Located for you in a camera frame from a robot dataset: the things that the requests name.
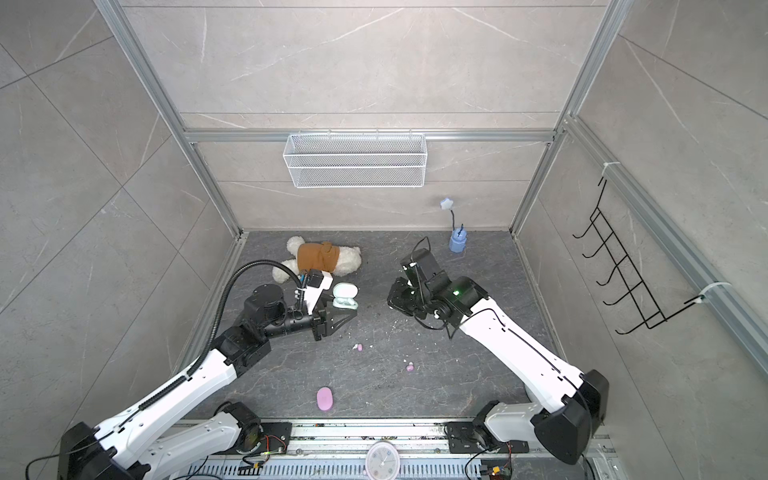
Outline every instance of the aluminum frame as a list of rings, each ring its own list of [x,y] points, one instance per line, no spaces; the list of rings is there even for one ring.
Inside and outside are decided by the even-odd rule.
[[[427,141],[552,141],[554,130],[540,128],[459,129],[440,128],[331,128],[331,129],[188,129],[189,142],[285,142],[294,134],[421,134]]]
[[[173,435],[183,429],[193,427],[205,420],[180,420],[171,427],[166,435]],[[413,418],[413,419],[263,419],[271,422],[291,422],[293,431],[286,460],[303,461],[309,464],[322,464],[329,460],[362,461],[368,449],[381,440],[392,443],[401,458],[423,459],[438,462],[441,459],[460,458],[463,462],[474,454],[452,454],[445,438],[446,422],[471,422],[472,418]],[[515,454],[516,458],[552,458],[538,441],[529,442],[529,453]],[[606,480],[627,480],[624,468],[618,458],[613,442],[600,427],[584,451],[597,471],[599,478]],[[507,458],[507,453],[485,453],[477,459]],[[216,465],[239,465],[242,455],[210,455],[208,462]]]
[[[192,329],[192,334],[187,339],[187,345],[184,346],[182,352],[184,354],[180,357],[176,364],[173,374],[176,375],[182,368],[192,363],[203,349],[208,333],[210,332],[210,326],[214,322],[214,314],[216,308],[219,305],[219,297],[224,290],[224,285],[232,276],[232,272],[237,268],[237,261],[240,259],[240,254],[243,252],[245,243],[248,241],[248,232],[242,233],[238,238],[232,241],[227,256],[221,264],[219,273],[214,281],[214,285],[208,290],[208,295],[203,303],[204,308],[200,310],[200,314],[197,317],[195,327]]]
[[[208,192],[208,196],[214,203],[216,210],[219,211],[219,215],[221,215],[230,233],[233,237],[238,237],[242,229],[240,229],[227,200],[224,198],[221,190],[219,190],[218,183],[209,172],[200,153],[184,137],[184,124],[181,121],[178,110],[163,89],[163,85],[148,61],[147,54],[141,47],[141,43],[138,41],[138,37],[128,22],[122,7],[118,4],[117,0],[94,0],[94,2],[101,16],[104,17],[104,21],[107,22],[110,30],[112,30],[118,44],[123,49],[131,67],[136,71],[136,75],[152,99],[154,106],[160,112],[160,116],[174,136],[174,140],[179,144],[181,151],[184,152],[184,156],[192,165],[192,169],[197,174],[197,177],[200,178],[200,182],[203,184],[206,192]]]
[[[562,131],[565,118],[569,115],[576,115],[581,110],[584,99],[587,97],[594,79],[598,76],[600,67],[603,65],[603,61],[605,61],[605,57],[608,55],[608,51],[611,49],[611,45],[613,45],[619,28],[624,23],[624,19],[627,17],[633,2],[634,0],[612,0],[606,8],[603,20],[592,41],[592,46],[560,113],[560,118],[555,126],[553,142],[547,146],[547,149],[541,156],[533,178],[528,184],[528,189],[525,191],[515,217],[509,226],[509,231],[512,232],[512,235],[520,233],[525,219],[528,218],[528,214],[531,212],[531,208],[533,208],[538,192],[541,190],[541,185],[544,184],[544,180],[546,180],[552,168],[554,158],[558,155],[562,145]]]
[[[618,162],[598,136],[578,117],[566,115],[564,125],[567,134],[576,140],[597,167],[603,169],[606,163]],[[603,176],[611,181],[638,220],[696,291],[701,291],[711,283],[724,281],[722,273],[621,163],[604,170]],[[731,286],[708,290],[705,303],[768,378],[768,325]]]

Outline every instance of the brown vest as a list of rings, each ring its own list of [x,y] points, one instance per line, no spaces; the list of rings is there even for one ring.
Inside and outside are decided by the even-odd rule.
[[[299,273],[311,269],[333,272],[336,262],[339,261],[339,248],[330,242],[302,243],[299,245],[299,253],[296,255],[299,264]]]

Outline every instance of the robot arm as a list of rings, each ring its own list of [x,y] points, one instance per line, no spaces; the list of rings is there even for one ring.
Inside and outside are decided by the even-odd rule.
[[[544,348],[471,279],[451,281],[429,250],[413,251],[401,265],[407,278],[392,285],[388,304],[419,321],[432,314],[443,321],[441,329],[471,336],[525,383],[534,400],[489,404],[475,420],[475,439],[490,448],[536,438],[556,458],[575,464],[605,417],[607,380],[595,370],[584,374]]]
[[[261,360],[270,351],[270,338],[311,329],[317,341],[350,321],[356,310],[330,305],[333,298],[325,290],[332,281],[329,273],[311,270],[302,291],[297,291],[303,302],[295,307],[286,304],[281,287],[257,287],[235,325],[212,342],[199,368],[191,368],[196,360],[95,429],[82,422],[69,429],[61,437],[61,452],[66,455],[59,457],[58,477],[154,480],[210,453],[233,447],[243,453],[254,451],[262,438],[260,419],[239,402],[203,424],[159,438],[192,408]]]

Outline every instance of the black wire rack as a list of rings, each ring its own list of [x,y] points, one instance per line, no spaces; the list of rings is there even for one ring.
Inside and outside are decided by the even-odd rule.
[[[611,274],[608,275],[608,280],[605,280],[605,282],[603,283],[600,283],[597,281],[595,283],[600,286],[606,286],[611,281],[611,279],[613,279],[614,274],[616,272],[619,272],[619,277],[621,278],[621,281],[624,283],[624,287],[627,288],[627,292],[624,295],[620,296],[618,300],[616,300],[615,302],[607,303],[603,301],[603,303],[608,306],[616,305],[628,295],[632,299],[632,302],[634,303],[635,307],[637,307],[637,311],[639,312],[641,318],[643,319],[640,323],[638,323],[636,326],[632,327],[628,331],[619,332],[618,330],[616,330],[616,333],[618,333],[619,335],[627,335],[628,333],[632,333],[633,331],[639,329],[643,325],[645,325],[648,329],[654,329],[657,326],[661,325],[662,323],[668,321],[673,316],[676,316],[678,313],[682,313],[683,311],[691,308],[692,306],[697,305],[697,303],[694,300],[702,299],[703,295],[696,295],[695,297],[689,300],[686,300],[685,302],[683,302],[683,305],[684,305],[683,308],[679,309],[675,313],[672,313],[671,315],[666,315],[664,312],[661,311],[661,307],[659,307],[659,304],[654,298],[653,293],[648,288],[648,285],[645,282],[645,279],[640,274],[640,271],[637,269],[637,267],[634,265],[634,261],[632,260],[632,257],[629,256],[627,249],[624,248],[624,244],[621,242],[621,239],[618,237],[618,235],[616,234],[616,231],[611,226],[611,222],[608,221],[606,216],[603,215],[603,211],[600,210],[600,201],[603,199],[603,193],[605,192],[605,185],[606,185],[605,177],[602,177],[600,179],[600,182],[598,182],[598,187],[602,186],[602,189],[600,190],[600,196],[598,197],[598,204],[595,205],[594,210],[589,216],[589,220],[590,220],[589,226],[581,235],[574,235],[573,237],[582,238],[584,235],[587,234],[587,232],[589,232],[589,230],[594,229],[594,231],[600,237],[600,240],[602,240],[602,243],[600,244],[598,249],[595,250],[591,255],[584,255],[583,253],[581,255],[584,258],[592,258],[595,255],[597,255],[598,252],[603,249],[603,247],[605,247],[605,250],[608,252],[608,255],[611,257],[611,260],[614,263],[614,267],[611,270]],[[597,225],[595,225],[595,222],[598,220],[598,218],[602,218],[602,220],[608,226],[608,230],[610,231],[610,233],[607,236],[604,236],[603,233],[598,229]],[[611,237],[616,239],[616,242],[619,244],[619,247],[621,247],[621,252],[622,252],[621,255],[614,255],[614,253],[611,252],[611,249],[608,247],[608,241],[611,239]],[[632,269],[634,269],[634,272],[637,274],[637,278],[640,279],[640,281],[637,282],[634,286],[629,286],[629,283],[627,282],[627,277],[621,271],[620,265],[624,262],[629,262],[629,264],[632,266]],[[637,303],[637,298],[635,298],[635,294],[638,288],[644,288],[645,291],[648,293],[648,296],[650,297],[650,299],[654,302],[655,311],[653,311],[648,317],[645,316],[645,314],[643,313],[643,310],[640,308],[640,305]],[[657,321],[656,323],[651,324],[650,321],[653,319],[657,319]]]

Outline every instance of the clock face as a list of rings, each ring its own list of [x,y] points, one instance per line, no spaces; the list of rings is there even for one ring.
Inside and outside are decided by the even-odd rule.
[[[397,450],[388,442],[376,443],[366,456],[366,474],[371,480],[394,480],[400,470]]]

